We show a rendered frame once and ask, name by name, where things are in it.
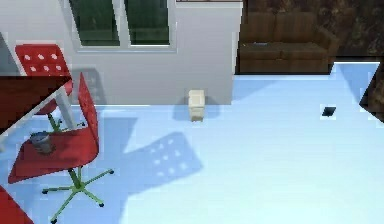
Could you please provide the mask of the brown sofa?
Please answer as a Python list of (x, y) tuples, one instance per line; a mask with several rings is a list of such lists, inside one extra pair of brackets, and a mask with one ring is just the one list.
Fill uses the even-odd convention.
[(311, 12), (252, 12), (240, 26), (237, 74), (327, 74), (339, 39)]

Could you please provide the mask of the cream white bin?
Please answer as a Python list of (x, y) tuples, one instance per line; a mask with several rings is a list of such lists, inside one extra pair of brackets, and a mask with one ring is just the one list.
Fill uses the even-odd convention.
[(205, 113), (205, 92), (203, 90), (189, 91), (188, 109), (192, 122), (203, 121)]

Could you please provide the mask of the white framed window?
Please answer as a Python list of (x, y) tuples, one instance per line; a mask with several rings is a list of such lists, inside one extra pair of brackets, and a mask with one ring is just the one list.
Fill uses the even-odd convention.
[(59, 0), (78, 53), (177, 50), (176, 0)]

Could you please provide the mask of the grey blue cup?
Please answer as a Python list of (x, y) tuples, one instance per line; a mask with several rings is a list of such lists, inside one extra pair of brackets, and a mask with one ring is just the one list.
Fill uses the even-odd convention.
[(32, 133), (30, 141), (36, 151), (41, 154), (49, 154), (53, 151), (53, 146), (51, 145), (50, 135), (48, 132), (43, 131)]

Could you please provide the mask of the dark brown furniture corner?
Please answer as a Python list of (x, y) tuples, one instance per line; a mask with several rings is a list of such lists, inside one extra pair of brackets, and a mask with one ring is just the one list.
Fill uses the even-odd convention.
[(384, 123), (384, 62), (381, 62), (359, 105)]

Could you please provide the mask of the dark red table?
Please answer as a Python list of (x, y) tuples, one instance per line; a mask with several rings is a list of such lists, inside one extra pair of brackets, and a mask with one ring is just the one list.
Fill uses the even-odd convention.
[(0, 76), (0, 152), (2, 143), (51, 100), (70, 129), (76, 127), (64, 85), (68, 76)]

